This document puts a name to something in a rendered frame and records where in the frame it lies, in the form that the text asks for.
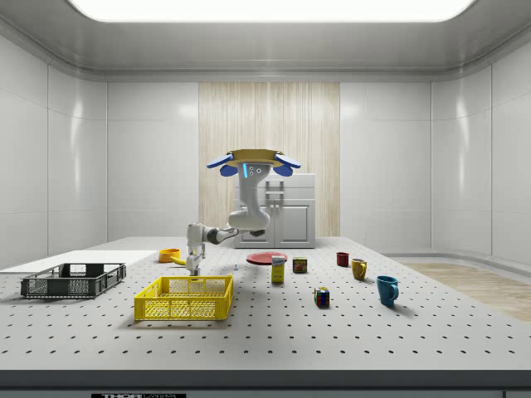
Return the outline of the yellow basket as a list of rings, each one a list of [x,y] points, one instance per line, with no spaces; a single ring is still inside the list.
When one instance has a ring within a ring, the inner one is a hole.
[[[134,297],[136,320],[223,320],[233,276],[162,276]]]

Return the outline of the red plate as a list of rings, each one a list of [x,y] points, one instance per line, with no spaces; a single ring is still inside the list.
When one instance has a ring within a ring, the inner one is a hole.
[[[260,252],[249,254],[246,261],[254,265],[282,265],[287,261],[287,255],[280,252]]]

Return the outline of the white board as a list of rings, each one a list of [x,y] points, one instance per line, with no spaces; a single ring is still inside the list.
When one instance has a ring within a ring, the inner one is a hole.
[[[35,274],[64,263],[125,263],[130,265],[155,253],[155,250],[74,250],[64,254],[46,257],[45,259],[32,261],[23,265],[1,269],[0,274]]]

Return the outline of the white cabinet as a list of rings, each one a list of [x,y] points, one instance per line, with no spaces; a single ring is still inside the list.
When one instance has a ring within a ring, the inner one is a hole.
[[[313,248],[315,246],[315,194],[313,173],[282,177],[274,172],[258,184],[261,210],[270,216],[265,234],[235,238],[236,248]]]

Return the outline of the drone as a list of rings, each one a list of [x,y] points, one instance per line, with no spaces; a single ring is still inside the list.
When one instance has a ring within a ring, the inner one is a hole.
[[[280,151],[269,149],[239,149],[229,151],[221,158],[212,160],[207,164],[207,168],[221,166],[220,174],[224,177],[231,177],[238,173],[238,165],[240,163],[246,164],[242,169],[245,177],[251,171],[251,163],[268,163],[277,174],[283,177],[291,176],[294,168],[301,167],[301,163],[287,157]]]

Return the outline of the dark grey basket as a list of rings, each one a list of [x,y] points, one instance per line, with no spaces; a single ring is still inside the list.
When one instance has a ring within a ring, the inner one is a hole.
[[[63,263],[24,277],[21,295],[28,299],[91,299],[125,276],[125,263]]]

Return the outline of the blue mug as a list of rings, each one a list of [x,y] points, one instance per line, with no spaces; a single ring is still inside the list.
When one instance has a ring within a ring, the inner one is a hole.
[[[381,304],[392,306],[399,296],[398,280],[391,276],[381,275],[377,277],[377,287]]]

